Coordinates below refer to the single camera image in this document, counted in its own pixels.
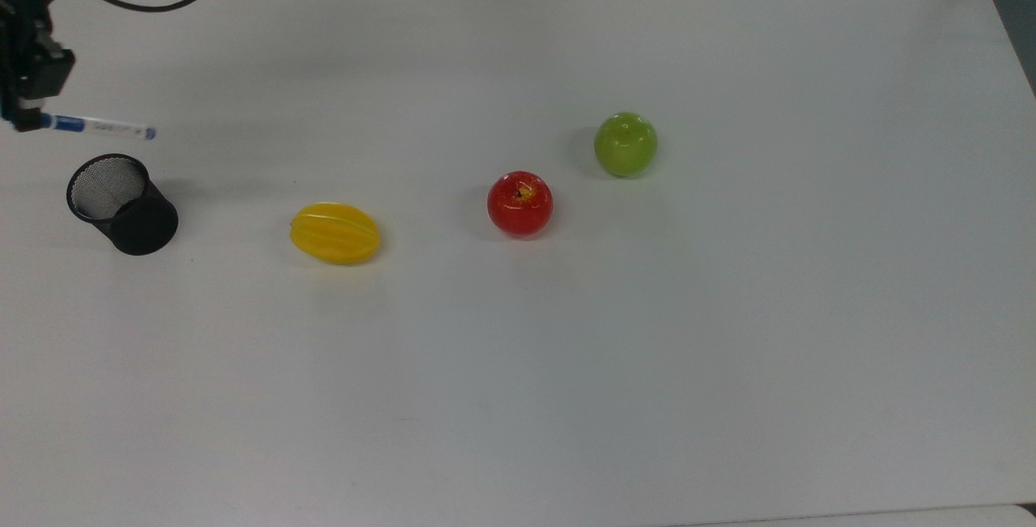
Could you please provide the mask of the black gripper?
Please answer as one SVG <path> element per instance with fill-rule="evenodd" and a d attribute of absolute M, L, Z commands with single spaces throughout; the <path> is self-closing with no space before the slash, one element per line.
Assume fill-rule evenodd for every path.
<path fill-rule="evenodd" d="M 37 131 L 45 125 L 42 99 L 62 91 L 74 54 L 52 38 L 55 0 L 1 1 L 2 118 L 15 131 Z"/>

